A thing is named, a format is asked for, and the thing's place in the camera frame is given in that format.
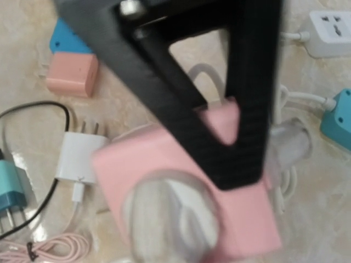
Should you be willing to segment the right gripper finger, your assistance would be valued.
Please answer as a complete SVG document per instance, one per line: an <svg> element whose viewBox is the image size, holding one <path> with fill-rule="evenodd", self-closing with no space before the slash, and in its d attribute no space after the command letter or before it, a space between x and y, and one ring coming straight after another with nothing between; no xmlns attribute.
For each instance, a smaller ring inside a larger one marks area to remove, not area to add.
<svg viewBox="0 0 351 263"><path fill-rule="evenodd" d="M58 15L173 135L220 190L262 176L274 108L283 1L55 1ZM205 98L169 52L182 39L225 29L225 96L240 110L224 145L195 112Z"/></svg>

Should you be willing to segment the blue plug adapter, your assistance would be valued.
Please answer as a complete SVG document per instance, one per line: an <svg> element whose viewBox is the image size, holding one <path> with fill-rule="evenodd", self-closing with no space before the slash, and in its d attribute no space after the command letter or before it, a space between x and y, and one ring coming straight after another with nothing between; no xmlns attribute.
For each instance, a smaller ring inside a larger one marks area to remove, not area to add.
<svg viewBox="0 0 351 263"><path fill-rule="evenodd" d="M49 42L52 53L71 52L92 54L93 51L61 18L57 19L53 34Z"/></svg>

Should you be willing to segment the pink plug adapter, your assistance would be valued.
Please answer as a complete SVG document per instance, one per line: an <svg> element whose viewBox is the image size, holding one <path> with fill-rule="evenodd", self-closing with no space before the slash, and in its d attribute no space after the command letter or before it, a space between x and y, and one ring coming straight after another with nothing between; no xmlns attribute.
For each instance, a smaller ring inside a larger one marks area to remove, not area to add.
<svg viewBox="0 0 351 263"><path fill-rule="evenodd" d="M89 98L98 67L94 54L56 52L49 65L46 86L54 94Z"/></svg>

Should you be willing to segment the white usb charger plug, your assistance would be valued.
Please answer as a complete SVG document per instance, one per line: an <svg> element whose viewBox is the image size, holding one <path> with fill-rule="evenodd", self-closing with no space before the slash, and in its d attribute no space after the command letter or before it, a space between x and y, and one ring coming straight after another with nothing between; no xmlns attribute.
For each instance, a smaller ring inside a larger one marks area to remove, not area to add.
<svg viewBox="0 0 351 263"><path fill-rule="evenodd" d="M85 132L86 122L81 131L67 131L61 145L55 178L92 185L96 182L92 167L92 155L104 147L109 139L98 134L100 125L95 123L91 133Z"/></svg>

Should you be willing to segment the teal plug adapter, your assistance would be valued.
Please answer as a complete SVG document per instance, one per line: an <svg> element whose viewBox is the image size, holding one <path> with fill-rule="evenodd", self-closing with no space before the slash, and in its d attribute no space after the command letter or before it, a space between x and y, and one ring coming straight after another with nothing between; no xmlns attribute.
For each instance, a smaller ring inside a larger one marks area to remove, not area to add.
<svg viewBox="0 0 351 263"><path fill-rule="evenodd" d="M9 220L12 228L7 232L9 235L18 231L13 210L23 213L28 205L23 186L25 175L26 171L7 160L1 150L1 214L6 213Z"/></svg>

